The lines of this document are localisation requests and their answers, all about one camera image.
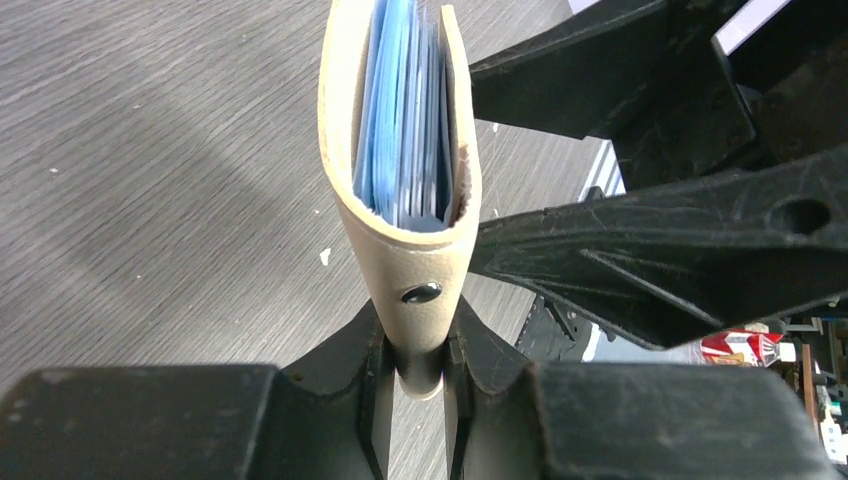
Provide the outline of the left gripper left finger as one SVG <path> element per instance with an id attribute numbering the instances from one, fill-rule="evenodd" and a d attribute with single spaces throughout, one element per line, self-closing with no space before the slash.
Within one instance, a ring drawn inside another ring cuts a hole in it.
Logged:
<path id="1" fill-rule="evenodd" d="M 383 479 L 394 370 L 372 304 L 285 368 L 48 368 L 1 402 L 5 479 Z"/>

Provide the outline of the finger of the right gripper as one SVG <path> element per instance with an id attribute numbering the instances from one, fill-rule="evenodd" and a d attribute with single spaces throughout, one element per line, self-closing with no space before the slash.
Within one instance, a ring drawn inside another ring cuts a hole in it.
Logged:
<path id="1" fill-rule="evenodd" d="M 649 348 L 847 293 L 845 146 L 481 225 L 473 273 Z"/>
<path id="2" fill-rule="evenodd" d="M 715 33 L 724 0 L 606 0 L 474 63 L 479 119 L 613 144 L 636 190 L 723 170 L 755 126 Z"/>

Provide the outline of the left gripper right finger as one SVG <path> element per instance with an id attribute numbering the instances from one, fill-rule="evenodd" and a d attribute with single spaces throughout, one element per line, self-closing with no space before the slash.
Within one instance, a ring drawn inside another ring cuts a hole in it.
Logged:
<path id="1" fill-rule="evenodd" d="M 533 362 L 461 301 L 445 345 L 452 479 L 835 479 L 758 368 Z"/>

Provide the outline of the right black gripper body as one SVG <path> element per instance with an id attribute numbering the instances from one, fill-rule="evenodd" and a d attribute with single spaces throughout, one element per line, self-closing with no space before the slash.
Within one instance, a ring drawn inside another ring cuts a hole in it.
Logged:
<path id="1" fill-rule="evenodd" d="M 754 130 L 716 172 L 760 170 L 846 145 L 846 2 L 749 1 L 713 43 Z"/>

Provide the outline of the beige leather card holder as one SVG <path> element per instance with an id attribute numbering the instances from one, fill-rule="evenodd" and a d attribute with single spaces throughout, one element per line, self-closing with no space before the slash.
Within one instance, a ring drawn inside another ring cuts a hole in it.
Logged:
<path id="1" fill-rule="evenodd" d="M 415 1 L 334 2 L 317 119 L 324 170 L 402 388 L 431 398 L 482 200 L 454 8 L 428 15 Z"/>

